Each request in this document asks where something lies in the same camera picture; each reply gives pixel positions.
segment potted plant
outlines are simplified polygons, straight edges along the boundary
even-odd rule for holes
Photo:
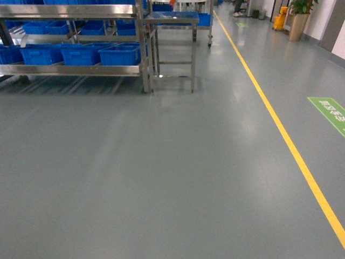
[[[290,12],[293,14],[293,22],[289,33],[289,40],[298,42],[301,39],[304,28],[311,14],[314,2],[318,0],[293,0],[290,4]]]

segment yellow floor line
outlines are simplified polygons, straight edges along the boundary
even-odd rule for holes
[[[266,98],[264,92],[262,91],[259,83],[257,82],[257,80],[255,79],[253,73],[250,71],[248,65],[246,64],[246,61],[244,60],[244,58],[242,57],[241,53],[238,51],[236,45],[234,44],[233,40],[231,39],[230,35],[228,34],[226,28],[224,27],[222,21],[219,19],[218,15],[213,12],[214,16],[216,16],[217,20],[219,21],[221,27],[223,28],[227,38],[229,39],[233,49],[235,50],[238,58],[241,60],[242,65],[244,67],[244,69],[246,70],[248,76],[250,77],[250,79],[252,80],[256,90],[258,91],[261,99],[263,100],[266,108],[268,109],[272,119],[274,120],[276,126],[278,127],[280,134],[282,135],[282,137],[285,140],[285,143],[287,144],[288,148],[290,149],[293,157],[295,158],[299,168],[302,171],[302,174],[304,175],[305,179],[307,180],[307,183],[309,184],[316,200],[318,201],[323,213],[325,214],[329,224],[331,225],[331,227],[333,228],[336,236],[338,237],[340,243],[342,244],[343,248],[345,249],[345,230],[343,228],[343,226],[341,225],[340,221],[338,220],[338,218],[336,217],[335,213],[333,212],[332,208],[330,207],[328,201],[326,200],[325,196],[323,195],[320,187],[318,186],[318,184],[316,183],[313,175],[311,174],[309,168],[307,167],[306,163],[304,162],[301,154],[299,153],[299,151],[297,150],[295,144],[292,142],[290,136],[288,135],[287,131],[285,130],[283,124],[281,123],[279,117],[277,116],[277,114],[275,113],[272,105],[270,104],[270,102],[268,101],[268,99]]]

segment floor sticker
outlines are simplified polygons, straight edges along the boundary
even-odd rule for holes
[[[236,23],[238,27],[241,27],[241,28],[248,28],[248,24],[246,23]]]
[[[345,137],[345,109],[332,98],[308,97],[308,99]]]

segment shelf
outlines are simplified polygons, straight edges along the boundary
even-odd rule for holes
[[[142,65],[137,66],[30,66],[30,65],[0,65],[0,74],[36,75],[36,76],[108,76],[108,77],[138,77],[141,76]]]
[[[164,30],[192,30],[193,26],[175,26],[175,25],[158,25],[158,29],[164,29]],[[198,31],[202,30],[209,30],[210,26],[197,26],[196,29]]]
[[[0,5],[0,18],[15,20],[66,20],[135,18],[136,7],[118,5]]]
[[[78,35],[81,42],[138,42],[138,36],[92,36],[92,35]]]
[[[35,34],[25,34],[23,31],[22,33],[10,33],[12,39],[23,39],[26,35],[28,40],[37,40],[37,41],[51,41],[51,42],[59,42],[64,40],[71,39],[71,35],[35,35]]]

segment metal shelving rack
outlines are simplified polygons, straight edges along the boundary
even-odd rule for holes
[[[80,21],[86,19],[135,19],[137,30],[137,36],[135,37],[117,38],[116,36],[109,36],[104,38],[95,37],[94,39],[114,42],[137,41],[140,43],[142,60],[136,66],[64,66],[63,63],[39,66],[24,64],[0,65],[0,74],[6,76],[142,76],[143,92],[150,92],[148,57],[146,56],[146,33],[143,26],[143,6],[141,0],[136,0],[135,3],[136,5],[0,5],[0,37],[4,45],[13,44],[5,20]]]
[[[169,0],[151,0],[151,2],[157,2],[157,3],[169,3]],[[176,0],[177,3],[201,3],[201,2],[205,2],[205,8],[206,8],[206,0]],[[208,30],[209,31],[209,42],[208,42],[208,46],[209,48],[212,46],[212,25],[213,25],[213,8],[215,6],[215,1],[214,0],[210,0],[210,26],[198,26],[197,30]],[[159,25],[158,26],[159,29],[165,29],[165,30],[170,30],[170,29],[176,29],[176,30],[192,30],[193,26],[178,26],[178,25]]]
[[[152,12],[145,18],[147,25],[147,42],[149,51],[149,71],[150,71],[150,83],[152,91],[154,89],[154,80],[166,80],[166,79],[179,79],[191,81],[191,92],[194,93],[195,85],[195,66],[196,66],[196,37],[197,37],[197,24],[199,22],[199,16],[197,12],[183,13],[178,12],[167,15],[164,12]],[[190,23],[192,24],[192,52],[191,59],[186,61],[160,61],[160,55],[158,50],[158,33],[157,25],[160,23],[179,24]],[[191,65],[190,76],[164,76],[161,75],[160,65]]]

